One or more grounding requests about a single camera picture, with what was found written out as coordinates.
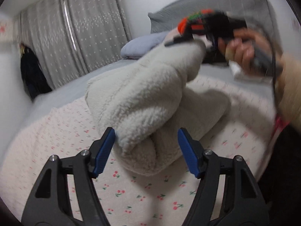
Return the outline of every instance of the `metal screw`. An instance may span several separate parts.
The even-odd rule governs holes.
[[[205,155],[212,155],[212,150],[211,149],[205,149]]]
[[[90,151],[87,150],[87,149],[84,149],[84,150],[82,150],[82,151],[80,152],[80,154],[81,154],[82,156],[89,155],[89,153],[90,153]]]
[[[237,156],[235,157],[235,159],[236,159],[237,161],[243,161],[243,158],[242,158],[240,155],[237,155]]]
[[[57,155],[52,155],[49,157],[49,161],[55,161],[58,158]]]

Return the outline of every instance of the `patterned curtain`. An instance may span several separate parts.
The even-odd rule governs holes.
[[[121,59],[131,39],[121,0],[40,0],[17,19],[54,89]]]

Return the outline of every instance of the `mattress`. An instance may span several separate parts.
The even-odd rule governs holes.
[[[135,61],[121,60],[105,66],[35,101],[23,129],[8,149],[0,172],[0,196],[18,219],[50,155],[58,154],[61,158],[76,155],[100,138],[82,97],[86,81],[129,63]],[[232,158],[241,154],[253,174],[258,175],[273,128],[273,103],[265,98],[268,93],[271,97],[270,86],[235,82],[228,68],[203,65],[200,74],[204,76],[204,84],[228,93],[232,101],[230,114],[221,119],[201,143],[220,156]],[[68,182],[73,215],[80,219],[72,177]],[[181,225],[198,184],[199,180],[189,173],[183,158],[155,176],[144,177],[125,170],[112,154],[104,173],[94,180],[112,225]],[[222,191],[223,178],[213,217],[218,215]]]

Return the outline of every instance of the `cherry print sheet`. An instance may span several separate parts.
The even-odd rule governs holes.
[[[270,150],[273,103],[219,80],[204,77],[200,87],[204,85],[228,93],[232,106],[230,113],[201,139],[202,145],[220,156],[242,155],[258,175],[263,170],[265,152]],[[21,219],[30,190],[50,155],[76,155],[99,138],[83,97],[52,109],[23,129],[11,143],[0,171],[0,196],[11,212]],[[223,181],[221,177],[213,217],[218,216],[222,202]],[[68,182],[73,215],[81,219],[71,176]],[[144,177],[125,170],[113,154],[103,174],[94,179],[98,199],[112,226],[182,225],[198,184],[183,158],[155,176]]]

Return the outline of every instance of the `blue rubber pad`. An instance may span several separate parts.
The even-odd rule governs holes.
[[[106,166],[106,162],[111,153],[113,144],[115,142],[115,130],[112,128],[103,142],[101,149],[99,150],[95,159],[95,168],[93,174],[97,177],[101,174]]]
[[[198,158],[195,155],[192,147],[189,144],[184,132],[178,130],[178,143],[185,158],[186,164],[189,168],[190,173],[194,174],[198,178],[201,174],[198,166]]]

